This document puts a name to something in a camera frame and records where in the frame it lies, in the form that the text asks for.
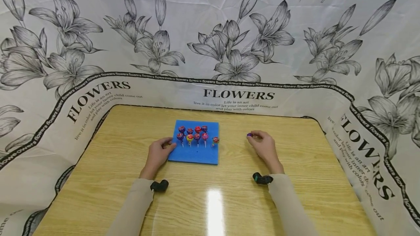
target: blue foam board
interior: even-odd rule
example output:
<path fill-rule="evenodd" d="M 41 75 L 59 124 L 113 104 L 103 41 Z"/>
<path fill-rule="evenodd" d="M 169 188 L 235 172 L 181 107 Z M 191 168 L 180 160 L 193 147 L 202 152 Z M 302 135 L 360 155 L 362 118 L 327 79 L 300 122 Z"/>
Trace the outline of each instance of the blue foam board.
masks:
<path fill-rule="evenodd" d="M 200 139 L 197 147 L 195 139 L 191 141 L 191 147 L 188 145 L 186 138 L 183 139 L 184 146 L 182 147 L 179 139 L 176 138 L 179 133 L 178 128 L 184 126 L 185 129 L 194 129 L 196 126 L 207 126 L 207 148 L 204 146 L 204 140 Z M 193 162 L 199 164 L 219 164 L 219 145 L 215 144 L 212 147 L 213 137 L 219 137 L 219 123 L 218 122 L 193 122 L 186 120 L 177 120 L 175 123 L 174 137 L 172 142 L 176 142 L 176 148 L 169 154 L 169 161 Z"/>

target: wood grain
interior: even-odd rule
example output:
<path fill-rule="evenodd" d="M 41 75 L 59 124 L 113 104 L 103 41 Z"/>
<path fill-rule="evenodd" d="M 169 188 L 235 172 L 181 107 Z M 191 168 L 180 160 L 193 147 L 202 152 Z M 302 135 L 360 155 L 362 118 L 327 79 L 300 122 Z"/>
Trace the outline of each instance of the wood grain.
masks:
<path fill-rule="evenodd" d="M 172 136 L 175 121 L 219 122 L 219 165 L 167 162 L 170 183 L 155 194 L 142 236 L 283 235 L 266 186 L 268 171 L 246 141 L 268 131 L 320 235 L 375 235 L 319 125 L 303 118 L 152 107 L 114 107 L 53 202 L 34 236 L 104 235 L 143 167 L 149 144 Z"/>

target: hand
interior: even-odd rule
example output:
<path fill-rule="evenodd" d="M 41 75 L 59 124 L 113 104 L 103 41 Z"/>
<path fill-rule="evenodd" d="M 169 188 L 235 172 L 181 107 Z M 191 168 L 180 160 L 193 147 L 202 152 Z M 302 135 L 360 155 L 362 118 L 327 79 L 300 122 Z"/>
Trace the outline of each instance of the hand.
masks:
<path fill-rule="evenodd" d="M 147 161 L 143 170 L 141 170 L 139 178 L 148 180 L 153 180 L 155 178 L 158 169 L 166 162 L 169 153 L 176 147 L 176 143 L 172 143 L 171 140 L 172 137 L 167 137 L 156 140 L 150 144 Z"/>
<path fill-rule="evenodd" d="M 274 139 L 264 131 L 254 130 L 251 131 L 253 137 L 247 136 L 249 144 L 254 147 L 258 156 L 263 159 L 271 174 L 284 174 L 283 165 L 279 161 L 276 152 L 276 142 Z M 254 137 L 261 137 L 262 140 L 258 141 Z"/>

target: forearm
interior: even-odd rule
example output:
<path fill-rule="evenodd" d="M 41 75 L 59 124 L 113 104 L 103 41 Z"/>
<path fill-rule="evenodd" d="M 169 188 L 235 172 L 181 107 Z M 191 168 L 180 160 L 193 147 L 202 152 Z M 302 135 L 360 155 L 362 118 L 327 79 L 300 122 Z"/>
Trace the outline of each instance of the forearm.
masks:
<path fill-rule="evenodd" d="M 124 205 L 118 212 L 106 236 L 138 236 L 146 211 L 153 201 L 151 180 L 138 178 L 133 182 Z"/>
<path fill-rule="evenodd" d="M 287 236 L 317 236 L 309 217 L 306 215 L 290 178 L 285 174 L 271 174 L 273 181 L 268 184 L 271 198 L 276 204 L 283 229 Z"/>

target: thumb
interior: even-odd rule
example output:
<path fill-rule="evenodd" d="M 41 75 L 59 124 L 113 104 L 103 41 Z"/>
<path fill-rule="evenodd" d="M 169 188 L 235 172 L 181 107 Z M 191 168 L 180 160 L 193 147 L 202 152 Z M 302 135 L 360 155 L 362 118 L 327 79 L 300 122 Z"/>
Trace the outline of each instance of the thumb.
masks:
<path fill-rule="evenodd" d="M 172 143 L 168 147 L 165 148 L 166 153 L 169 155 L 176 147 L 176 142 Z"/>
<path fill-rule="evenodd" d="M 257 141 L 254 140 L 254 138 L 250 136 L 247 136 L 246 139 L 248 140 L 249 144 L 251 144 L 251 146 L 255 148 L 255 146 L 257 145 Z"/>

